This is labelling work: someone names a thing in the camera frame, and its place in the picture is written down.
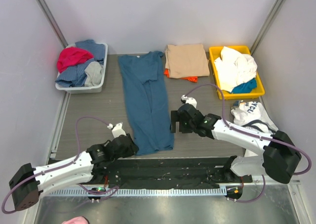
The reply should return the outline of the dark blue t-shirt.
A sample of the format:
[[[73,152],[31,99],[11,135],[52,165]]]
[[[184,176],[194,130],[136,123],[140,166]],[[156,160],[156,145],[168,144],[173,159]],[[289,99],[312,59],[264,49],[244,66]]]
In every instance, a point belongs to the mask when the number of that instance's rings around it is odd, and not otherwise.
[[[137,155],[174,147],[162,57],[161,51],[118,57],[126,113],[139,147]]]

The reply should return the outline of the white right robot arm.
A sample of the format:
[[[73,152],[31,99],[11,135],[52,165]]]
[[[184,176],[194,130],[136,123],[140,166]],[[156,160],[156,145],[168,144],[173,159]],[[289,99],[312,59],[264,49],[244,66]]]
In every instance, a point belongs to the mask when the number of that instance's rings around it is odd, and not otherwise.
[[[245,175],[263,174],[288,184],[302,158],[290,137],[282,131],[275,134],[252,131],[231,124],[218,115],[203,115],[188,103],[171,111],[172,133],[177,131],[177,126],[181,133],[196,133],[201,137],[226,141],[253,153],[252,156],[236,157],[223,169],[223,176],[229,182]]]

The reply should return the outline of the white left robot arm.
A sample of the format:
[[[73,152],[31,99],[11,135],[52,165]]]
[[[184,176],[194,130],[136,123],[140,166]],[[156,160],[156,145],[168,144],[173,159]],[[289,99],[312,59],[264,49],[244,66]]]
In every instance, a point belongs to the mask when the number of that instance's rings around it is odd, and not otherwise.
[[[70,185],[99,184],[111,163],[119,158],[131,157],[138,150],[131,136],[126,134],[53,164],[38,167],[24,164],[9,182],[14,210],[23,211],[53,191]]]

